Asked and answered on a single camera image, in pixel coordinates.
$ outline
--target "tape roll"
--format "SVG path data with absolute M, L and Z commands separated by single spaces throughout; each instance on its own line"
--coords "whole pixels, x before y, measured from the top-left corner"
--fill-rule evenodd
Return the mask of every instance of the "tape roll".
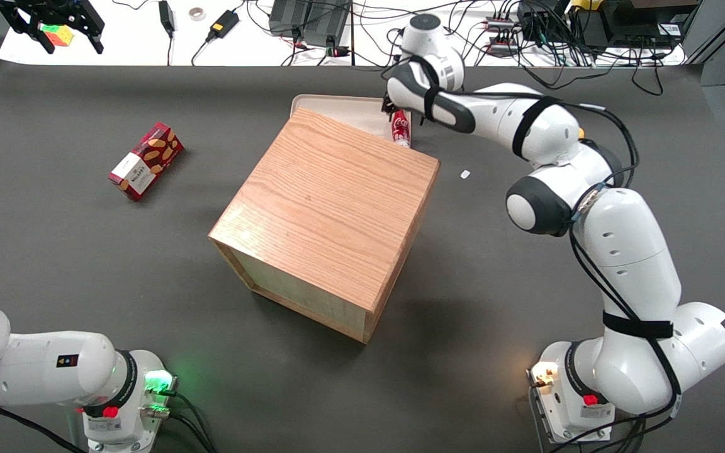
M 189 10 L 189 18 L 195 22 L 200 22 L 206 18 L 206 12 L 203 8 L 192 8 Z

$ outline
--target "green light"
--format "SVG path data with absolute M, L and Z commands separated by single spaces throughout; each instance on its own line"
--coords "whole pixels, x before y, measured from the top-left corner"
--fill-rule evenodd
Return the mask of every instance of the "green light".
M 170 390 L 172 387 L 172 375 L 167 370 L 147 372 L 144 375 L 144 389 L 152 392 Z

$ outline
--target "black table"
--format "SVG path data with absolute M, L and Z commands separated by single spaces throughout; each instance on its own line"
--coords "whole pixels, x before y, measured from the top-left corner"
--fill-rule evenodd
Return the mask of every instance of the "black table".
M 627 123 L 642 153 L 634 187 L 670 243 L 683 301 L 725 310 L 725 143 L 699 69 L 660 72 L 660 98 L 621 70 L 556 95 Z M 535 87 L 504 68 L 471 69 L 466 87 L 501 81 Z M 566 240 L 507 218 L 504 194 L 530 171 L 509 150 L 415 127 L 414 147 L 441 173 L 367 347 L 252 295 L 206 239 L 294 96 L 383 90 L 377 72 L 351 69 L 0 62 L 0 309 L 14 332 L 90 330 L 153 350 L 223 452 L 537 450 L 524 369 L 550 342 L 601 335 L 602 302 Z M 612 125 L 576 115 L 624 155 Z M 131 203 L 107 175 L 156 121 L 189 151 Z M 57 407 L 18 412 L 66 433 Z M 156 452 L 198 449 L 169 422 Z M 0 451 L 60 449 L 0 418 Z M 725 451 L 725 366 L 642 451 Z

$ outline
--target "white tray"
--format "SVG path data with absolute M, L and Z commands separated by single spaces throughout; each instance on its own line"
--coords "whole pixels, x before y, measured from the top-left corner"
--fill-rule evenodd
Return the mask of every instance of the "white tray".
M 382 99 L 355 98 L 353 96 L 323 96 L 320 94 L 299 94 L 293 98 L 290 116 L 299 107 L 340 121 L 361 131 L 385 138 L 392 142 L 391 121 L 388 114 L 382 112 Z M 405 111 L 408 121 L 411 114 Z

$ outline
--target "white table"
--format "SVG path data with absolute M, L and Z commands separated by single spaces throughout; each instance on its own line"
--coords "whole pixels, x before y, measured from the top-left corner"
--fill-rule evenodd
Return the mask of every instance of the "white table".
M 129 3 L 138 6 L 143 0 L 118 0 L 122 3 Z M 75 38 L 72 45 L 67 48 L 56 48 L 52 55 L 46 54 L 44 49 L 37 42 L 31 40 L 28 35 L 18 35 L 12 30 L 8 32 L 2 48 L 0 59 L 14 61 L 23 64 L 66 64 L 66 65 L 144 65 L 158 66 L 167 63 L 167 46 L 169 38 L 159 23 L 159 12 L 157 0 L 149 0 L 143 8 L 138 11 L 127 6 L 117 5 L 111 0 L 91 0 L 93 6 L 103 17 L 106 26 L 103 29 L 104 52 L 96 54 L 84 35 L 75 31 Z M 260 9 L 270 11 L 273 0 L 259 0 L 259 7 L 256 2 L 244 2 L 240 0 L 169 0 L 170 7 L 175 13 L 176 33 L 172 46 L 172 65 L 190 65 L 195 51 L 204 42 L 209 27 L 225 9 L 237 9 L 240 22 L 222 40 L 215 40 L 196 59 L 198 66 L 279 66 L 293 52 L 293 44 L 280 37 L 271 36 L 263 31 L 259 25 L 267 28 L 268 18 Z M 354 17 L 354 45 L 357 51 L 356 64 L 370 66 L 365 58 L 379 65 L 386 65 L 389 56 L 381 52 L 390 52 L 391 43 L 386 39 L 386 34 L 392 28 L 403 28 L 409 17 L 387 18 L 395 15 L 391 11 L 383 11 L 389 8 L 408 9 L 416 11 L 422 8 L 445 5 L 449 0 L 359 0 L 359 5 L 354 9 L 357 13 L 366 18 Z M 203 8 L 206 18 L 200 22 L 194 22 L 189 18 L 189 10 L 195 7 Z M 469 40 L 476 39 L 477 45 L 485 46 L 491 33 L 481 34 L 483 29 L 476 24 L 480 23 L 487 16 L 494 14 L 495 8 L 501 8 L 501 0 L 473 2 L 463 11 L 466 4 L 459 4 L 452 12 L 452 6 L 434 9 L 431 14 L 441 18 L 446 26 L 449 15 L 452 13 L 452 28 L 460 21 L 458 33 L 466 35 L 471 30 Z M 340 45 L 351 45 L 351 17 L 346 24 L 346 30 Z M 461 51 L 468 51 L 471 46 L 466 44 L 462 38 L 452 35 L 449 37 L 455 47 Z M 628 49 L 608 49 L 617 55 L 628 55 L 633 57 L 639 50 L 629 51 Z M 314 66 L 322 59 L 323 49 L 316 49 L 296 55 L 293 65 Z M 523 52 L 522 62 L 527 66 L 554 66 L 553 56 L 535 46 Z M 466 65 L 472 66 L 480 57 L 477 49 L 469 52 L 466 57 Z M 681 47 L 669 55 L 663 62 L 665 64 L 679 64 L 684 60 L 684 52 Z M 615 63 L 612 57 L 600 57 L 590 63 L 596 65 L 609 65 Z M 322 65 L 349 65 L 350 57 L 327 58 Z M 481 66 L 516 66 L 515 58 L 484 57 L 480 62 Z

